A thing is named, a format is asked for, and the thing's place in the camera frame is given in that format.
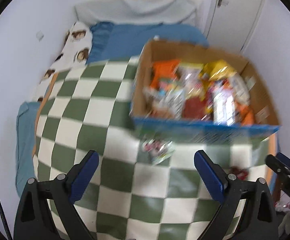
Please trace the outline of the white door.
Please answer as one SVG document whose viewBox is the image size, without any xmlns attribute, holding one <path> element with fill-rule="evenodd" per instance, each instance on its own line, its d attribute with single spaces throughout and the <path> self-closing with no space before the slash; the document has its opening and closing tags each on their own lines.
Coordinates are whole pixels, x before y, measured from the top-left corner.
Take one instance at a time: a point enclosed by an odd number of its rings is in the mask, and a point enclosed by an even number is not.
<svg viewBox="0 0 290 240">
<path fill-rule="evenodd" d="M 239 53 L 248 45 L 265 0 L 228 0 L 220 8 L 217 1 L 211 0 L 204 34 L 210 46 Z"/>
</svg>

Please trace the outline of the grey white headboard cover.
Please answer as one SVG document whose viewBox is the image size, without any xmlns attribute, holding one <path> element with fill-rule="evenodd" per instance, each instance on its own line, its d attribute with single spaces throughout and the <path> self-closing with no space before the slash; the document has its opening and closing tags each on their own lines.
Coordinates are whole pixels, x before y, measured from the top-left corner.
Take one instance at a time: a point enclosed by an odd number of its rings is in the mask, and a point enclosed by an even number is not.
<svg viewBox="0 0 290 240">
<path fill-rule="evenodd" d="M 90 0 L 74 6 L 77 18 L 87 25 L 189 24 L 200 28 L 200 0 Z"/>
</svg>

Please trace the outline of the red white snack packet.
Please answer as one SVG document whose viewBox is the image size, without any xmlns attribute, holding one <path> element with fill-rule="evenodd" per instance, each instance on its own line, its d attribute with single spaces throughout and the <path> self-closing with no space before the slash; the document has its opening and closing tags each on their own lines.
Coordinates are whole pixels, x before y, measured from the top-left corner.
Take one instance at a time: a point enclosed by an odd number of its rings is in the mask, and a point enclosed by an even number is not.
<svg viewBox="0 0 290 240">
<path fill-rule="evenodd" d="M 235 101 L 232 89 L 215 86 L 213 97 L 213 122 L 217 125 L 231 126 L 236 121 Z"/>
</svg>

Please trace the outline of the yellow snack packet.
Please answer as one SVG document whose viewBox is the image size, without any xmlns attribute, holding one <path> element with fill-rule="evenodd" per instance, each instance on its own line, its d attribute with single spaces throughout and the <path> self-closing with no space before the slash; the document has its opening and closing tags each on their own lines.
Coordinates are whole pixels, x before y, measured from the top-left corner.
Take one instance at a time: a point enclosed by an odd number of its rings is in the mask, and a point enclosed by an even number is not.
<svg viewBox="0 0 290 240">
<path fill-rule="evenodd" d="M 233 77 L 237 73 L 237 71 L 225 60 L 209 62 L 204 66 L 203 70 L 209 81 L 227 79 Z"/>
</svg>

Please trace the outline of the small white portrait packet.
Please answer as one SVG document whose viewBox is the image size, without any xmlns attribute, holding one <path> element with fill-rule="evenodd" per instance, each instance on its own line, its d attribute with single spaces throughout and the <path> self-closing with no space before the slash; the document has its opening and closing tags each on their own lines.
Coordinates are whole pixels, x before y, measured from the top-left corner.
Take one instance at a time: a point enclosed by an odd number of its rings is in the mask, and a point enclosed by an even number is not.
<svg viewBox="0 0 290 240">
<path fill-rule="evenodd" d="M 142 142 L 141 151 L 148 154 L 153 165 L 158 165 L 170 158 L 175 149 L 172 141 L 148 139 Z"/>
</svg>

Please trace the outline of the green white checkered blanket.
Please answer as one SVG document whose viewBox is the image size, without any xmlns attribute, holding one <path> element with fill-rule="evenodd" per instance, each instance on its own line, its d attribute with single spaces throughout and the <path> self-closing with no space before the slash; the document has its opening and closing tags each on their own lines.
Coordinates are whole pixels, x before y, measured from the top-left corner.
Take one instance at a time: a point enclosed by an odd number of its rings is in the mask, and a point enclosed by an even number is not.
<svg viewBox="0 0 290 240">
<path fill-rule="evenodd" d="M 54 74 L 38 87 L 42 108 L 36 127 L 35 173 L 40 181 L 67 173 L 89 150 L 99 166 L 75 203 L 96 239 L 197 239 L 215 214 L 194 166 L 204 150 L 225 171 L 265 177 L 270 138 L 246 144 L 173 144 L 173 154 L 153 165 L 129 118 L 138 59 L 100 61 Z"/>
</svg>

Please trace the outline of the orange chip bag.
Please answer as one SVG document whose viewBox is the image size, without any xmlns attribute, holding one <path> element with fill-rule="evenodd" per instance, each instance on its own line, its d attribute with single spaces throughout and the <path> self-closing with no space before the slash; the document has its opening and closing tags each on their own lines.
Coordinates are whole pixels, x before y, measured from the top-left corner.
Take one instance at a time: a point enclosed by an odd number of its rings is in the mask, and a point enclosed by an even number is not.
<svg viewBox="0 0 290 240">
<path fill-rule="evenodd" d="M 175 80 L 177 79 L 176 68 L 180 64 L 180 60 L 166 60 L 166 61 L 155 61 L 152 65 L 152 70 L 154 76 L 152 78 L 150 87 L 153 89 L 157 89 L 159 85 L 159 80 L 161 78 L 167 78 Z"/>
</svg>

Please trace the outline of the cardboard snack box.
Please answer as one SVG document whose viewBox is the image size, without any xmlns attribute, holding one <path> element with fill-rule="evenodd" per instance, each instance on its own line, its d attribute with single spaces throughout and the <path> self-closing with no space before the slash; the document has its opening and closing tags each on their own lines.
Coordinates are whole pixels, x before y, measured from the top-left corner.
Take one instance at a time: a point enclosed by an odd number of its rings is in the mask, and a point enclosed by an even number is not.
<svg viewBox="0 0 290 240">
<path fill-rule="evenodd" d="M 152 65 L 155 61 L 173 59 L 181 61 L 176 68 L 177 79 L 161 78 L 155 90 L 167 92 L 183 88 L 185 100 L 197 96 L 201 100 L 206 99 L 206 116 L 202 120 L 183 117 L 161 119 L 149 114 L 150 105 L 146 101 L 143 89 L 150 87 L 154 76 Z M 204 73 L 204 66 L 217 60 L 227 61 L 237 73 L 227 79 L 209 81 Z M 231 126 L 217 125 L 213 122 L 212 91 L 215 86 L 232 89 L 236 121 Z M 238 103 L 252 108 L 255 124 L 241 125 L 236 109 Z M 177 142 L 229 142 L 247 138 L 266 138 L 280 128 L 265 82 L 248 59 L 212 47 L 166 40 L 151 40 L 142 49 L 133 87 L 130 117 L 140 136 Z"/>
</svg>

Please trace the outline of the blue bed sheet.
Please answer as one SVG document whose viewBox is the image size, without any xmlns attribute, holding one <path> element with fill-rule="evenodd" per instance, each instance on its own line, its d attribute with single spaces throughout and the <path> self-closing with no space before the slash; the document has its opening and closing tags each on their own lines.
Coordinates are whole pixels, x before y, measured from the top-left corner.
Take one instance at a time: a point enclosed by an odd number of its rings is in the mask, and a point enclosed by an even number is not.
<svg viewBox="0 0 290 240">
<path fill-rule="evenodd" d="M 208 41 L 200 30 L 188 24 L 133 25 L 99 22 L 89 29 L 92 32 L 92 48 L 86 64 L 137 56 L 143 46 L 154 38 L 208 46 Z M 35 145 L 34 122 L 40 103 L 41 101 L 25 101 L 20 105 L 16 117 L 15 184 L 18 194 L 22 194 L 27 179 L 35 175 L 30 154 Z"/>
</svg>

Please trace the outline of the orange snack packet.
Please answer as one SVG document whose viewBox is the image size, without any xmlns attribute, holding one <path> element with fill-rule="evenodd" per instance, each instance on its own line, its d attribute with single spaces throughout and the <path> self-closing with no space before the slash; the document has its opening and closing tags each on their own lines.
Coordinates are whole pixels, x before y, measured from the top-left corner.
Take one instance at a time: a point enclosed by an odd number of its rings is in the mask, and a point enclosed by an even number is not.
<svg viewBox="0 0 290 240">
<path fill-rule="evenodd" d="M 252 126 L 255 124 L 255 118 L 252 108 L 249 105 L 237 104 L 239 120 L 242 126 Z"/>
</svg>

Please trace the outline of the dark red snack packet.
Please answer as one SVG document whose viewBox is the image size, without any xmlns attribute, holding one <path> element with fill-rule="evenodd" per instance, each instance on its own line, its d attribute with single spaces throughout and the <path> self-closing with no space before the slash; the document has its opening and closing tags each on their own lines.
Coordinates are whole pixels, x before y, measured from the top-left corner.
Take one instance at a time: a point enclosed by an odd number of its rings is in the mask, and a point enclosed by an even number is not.
<svg viewBox="0 0 290 240">
<path fill-rule="evenodd" d="M 201 100 L 199 96 L 185 100 L 182 117 L 186 119 L 204 119 L 206 116 L 206 104 L 206 99 Z"/>
</svg>

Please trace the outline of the bear print pillow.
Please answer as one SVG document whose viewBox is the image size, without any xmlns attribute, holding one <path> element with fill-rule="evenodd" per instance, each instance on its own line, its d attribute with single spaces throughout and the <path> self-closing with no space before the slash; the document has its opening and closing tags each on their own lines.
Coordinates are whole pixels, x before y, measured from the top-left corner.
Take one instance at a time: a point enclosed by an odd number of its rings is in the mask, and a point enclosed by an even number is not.
<svg viewBox="0 0 290 240">
<path fill-rule="evenodd" d="M 52 65 L 45 71 L 35 89 L 33 101 L 42 101 L 56 72 L 83 67 L 92 48 L 92 32 L 83 22 L 75 22 L 66 34 L 63 49 Z"/>
</svg>

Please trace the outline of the white black snack bag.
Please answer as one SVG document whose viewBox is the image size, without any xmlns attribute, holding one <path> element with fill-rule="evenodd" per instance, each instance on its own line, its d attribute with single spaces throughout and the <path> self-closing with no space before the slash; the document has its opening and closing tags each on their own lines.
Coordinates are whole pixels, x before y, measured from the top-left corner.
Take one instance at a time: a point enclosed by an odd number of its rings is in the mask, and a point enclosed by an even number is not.
<svg viewBox="0 0 290 240">
<path fill-rule="evenodd" d="M 150 87 L 143 89 L 146 101 L 150 105 L 149 114 L 161 119 L 180 119 L 185 105 L 183 88 L 158 91 Z"/>
</svg>

